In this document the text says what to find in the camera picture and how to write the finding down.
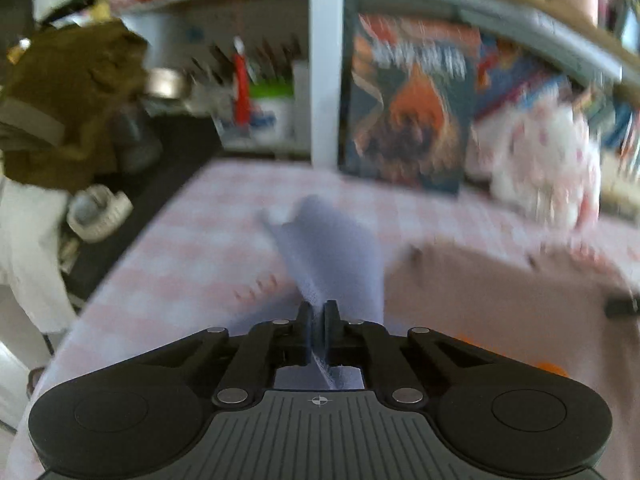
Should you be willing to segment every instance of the stuffed toy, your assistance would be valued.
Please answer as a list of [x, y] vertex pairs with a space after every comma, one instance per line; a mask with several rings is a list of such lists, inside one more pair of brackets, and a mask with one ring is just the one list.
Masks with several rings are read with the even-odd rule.
[[528, 218], [561, 229], [594, 223], [600, 157], [589, 127], [569, 105], [511, 114], [508, 142], [492, 156], [491, 194]]

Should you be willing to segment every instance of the white shelf post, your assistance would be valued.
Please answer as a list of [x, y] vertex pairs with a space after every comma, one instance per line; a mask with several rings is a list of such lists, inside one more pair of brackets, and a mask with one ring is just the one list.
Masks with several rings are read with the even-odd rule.
[[311, 161], [336, 168], [344, 0], [309, 0]]

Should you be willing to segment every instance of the pink checkered tablecloth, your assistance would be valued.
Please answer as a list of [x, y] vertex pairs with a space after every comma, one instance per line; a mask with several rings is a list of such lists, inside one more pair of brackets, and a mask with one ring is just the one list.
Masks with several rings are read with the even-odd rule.
[[[409, 243], [450, 238], [514, 264], [542, 242], [585, 241], [640, 278], [640, 231], [602, 218], [588, 234], [550, 232], [474, 190], [457, 199], [315, 171], [302, 164], [213, 161], [168, 203], [91, 298], [43, 375], [36, 396], [82, 374], [252, 312], [265, 294], [293, 290], [256, 220], [285, 220], [316, 194], [375, 233], [387, 258]], [[4, 478], [42, 472], [18, 428]]]

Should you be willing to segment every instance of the book cover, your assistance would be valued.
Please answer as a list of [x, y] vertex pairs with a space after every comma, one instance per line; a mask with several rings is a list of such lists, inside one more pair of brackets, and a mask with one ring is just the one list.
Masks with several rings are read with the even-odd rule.
[[345, 170], [456, 193], [474, 110], [477, 29], [360, 15]]
[[534, 91], [558, 74], [522, 47], [492, 34], [481, 34], [474, 119], [480, 120]]

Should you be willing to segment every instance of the ribbed plastic surface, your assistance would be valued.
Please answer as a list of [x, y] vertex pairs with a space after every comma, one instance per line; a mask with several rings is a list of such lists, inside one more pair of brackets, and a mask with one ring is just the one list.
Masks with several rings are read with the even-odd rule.
[[[47, 476], [47, 480], [63, 480]], [[449, 451], [417, 413], [373, 392], [267, 392], [216, 416], [180, 460], [138, 480], [497, 480]], [[591, 470], [564, 480], [600, 480]]]

